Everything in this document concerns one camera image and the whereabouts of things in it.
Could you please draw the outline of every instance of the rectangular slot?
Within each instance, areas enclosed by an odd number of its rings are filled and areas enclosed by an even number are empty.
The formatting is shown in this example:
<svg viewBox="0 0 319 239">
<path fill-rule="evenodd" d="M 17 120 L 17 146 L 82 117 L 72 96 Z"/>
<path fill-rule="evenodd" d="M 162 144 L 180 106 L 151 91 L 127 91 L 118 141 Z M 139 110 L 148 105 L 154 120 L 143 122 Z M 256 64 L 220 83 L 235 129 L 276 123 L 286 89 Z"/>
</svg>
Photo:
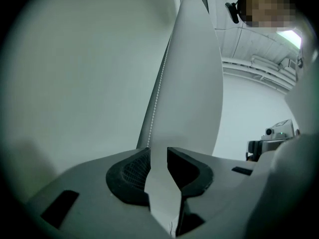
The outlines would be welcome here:
<svg viewBox="0 0 319 239">
<path fill-rule="evenodd" d="M 231 170 L 234 172 L 242 173 L 242 174 L 246 174 L 246 175 L 251 175 L 251 173 L 253 172 L 253 170 L 251 170 L 251 169 L 246 169 L 246 168 L 242 168 L 242 167 L 238 167 L 238 166 L 234 167 Z"/>
<path fill-rule="evenodd" d="M 78 196 L 79 193 L 72 190 L 63 191 L 42 213 L 41 217 L 58 229 Z"/>
</svg>

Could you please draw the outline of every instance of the cable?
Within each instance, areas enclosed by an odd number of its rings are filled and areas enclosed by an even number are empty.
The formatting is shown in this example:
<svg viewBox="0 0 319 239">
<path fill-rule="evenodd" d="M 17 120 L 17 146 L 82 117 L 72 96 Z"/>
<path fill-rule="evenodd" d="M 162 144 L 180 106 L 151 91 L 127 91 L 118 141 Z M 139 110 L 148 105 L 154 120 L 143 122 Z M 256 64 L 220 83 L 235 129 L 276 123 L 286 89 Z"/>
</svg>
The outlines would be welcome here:
<svg viewBox="0 0 319 239">
<path fill-rule="evenodd" d="M 165 58 L 164 58 L 164 62 L 163 62 L 163 67 L 162 67 L 161 73 L 160 73 L 159 86 L 158 86 L 158 91 L 156 93 L 156 98 L 155 98 L 155 104 L 154 104 L 154 110 L 153 110 L 153 114 L 152 114 L 152 121 L 151 121 L 151 126 L 150 126 L 150 132 L 149 132 L 149 138 L 148 138 L 147 147 L 150 146 L 150 140 L 151 140 L 151 133 L 152 133 L 152 128 L 153 128 L 154 116 L 155 116 L 155 112 L 156 112 L 156 106 L 158 104 L 158 98 L 159 98 L 159 94 L 160 94 L 160 85 L 161 85 L 161 80 L 163 78 L 163 72 L 164 72 L 164 68 L 165 68 L 165 64 L 166 64 L 166 59 L 167 59 L 167 54 L 168 54 L 168 50 L 169 50 L 169 46 L 170 46 L 171 36 L 172 35 L 170 35 L 170 37 L 169 37 L 168 46 L 167 46 L 167 50 L 166 50 Z"/>
<path fill-rule="evenodd" d="M 233 57 L 236 53 L 236 50 L 237 50 L 237 46 L 238 46 L 238 43 L 239 43 L 239 40 L 240 40 L 240 36 L 241 36 L 241 32 L 243 31 L 243 29 L 240 30 L 240 33 L 239 33 L 239 38 L 238 38 L 238 41 L 237 41 L 237 44 L 236 44 L 236 48 L 235 48 L 235 51 L 234 51 L 234 54 L 233 54 Z"/>
</svg>

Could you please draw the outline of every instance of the black slot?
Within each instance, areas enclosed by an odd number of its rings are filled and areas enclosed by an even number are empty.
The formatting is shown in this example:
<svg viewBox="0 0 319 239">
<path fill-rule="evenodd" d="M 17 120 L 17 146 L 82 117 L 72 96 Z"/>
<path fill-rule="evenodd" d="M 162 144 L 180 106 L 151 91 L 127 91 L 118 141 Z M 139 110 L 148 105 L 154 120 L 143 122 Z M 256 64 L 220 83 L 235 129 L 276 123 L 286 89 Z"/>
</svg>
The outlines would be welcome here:
<svg viewBox="0 0 319 239">
<path fill-rule="evenodd" d="M 253 172 L 253 170 L 251 170 L 251 169 L 246 169 L 246 168 L 242 168 L 242 167 L 238 167 L 238 166 L 234 167 L 231 170 L 234 172 L 242 173 L 242 174 L 246 174 L 246 175 L 251 175 L 251 173 Z"/>
<path fill-rule="evenodd" d="M 42 213 L 41 217 L 58 229 L 78 196 L 79 193 L 72 190 L 63 191 Z"/>
<path fill-rule="evenodd" d="M 167 148 L 167 168 L 182 197 L 203 194 L 213 182 L 211 168 L 175 148 Z"/>
</svg>

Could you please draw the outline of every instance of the machine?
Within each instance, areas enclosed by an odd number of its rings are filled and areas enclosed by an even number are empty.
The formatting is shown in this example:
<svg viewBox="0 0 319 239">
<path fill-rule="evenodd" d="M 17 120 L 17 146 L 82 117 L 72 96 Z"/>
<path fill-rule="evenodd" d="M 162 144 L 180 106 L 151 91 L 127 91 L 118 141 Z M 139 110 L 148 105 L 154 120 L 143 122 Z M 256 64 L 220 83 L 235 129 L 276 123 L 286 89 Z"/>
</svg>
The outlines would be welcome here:
<svg viewBox="0 0 319 239">
<path fill-rule="evenodd" d="M 258 161 L 261 154 L 276 150 L 280 144 L 295 137 L 294 126 L 291 119 L 276 123 L 265 130 L 265 135 L 259 141 L 247 143 L 246 160 Z"/>
</svg>

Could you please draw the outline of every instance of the gray wall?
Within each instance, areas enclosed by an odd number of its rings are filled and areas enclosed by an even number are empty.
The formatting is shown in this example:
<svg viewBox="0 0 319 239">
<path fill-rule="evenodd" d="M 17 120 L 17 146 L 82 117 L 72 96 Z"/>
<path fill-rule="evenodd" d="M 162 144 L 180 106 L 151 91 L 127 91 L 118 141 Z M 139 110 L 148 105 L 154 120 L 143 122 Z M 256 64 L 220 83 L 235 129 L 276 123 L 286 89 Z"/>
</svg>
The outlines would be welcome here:
<svg viewBox="0 0 319 239">
<path fill-rule="evenodd" d="M 179 0 L 32 0 L 1 54 L 8 178 L 25 202 L 135 149 Z"/>
</svg>

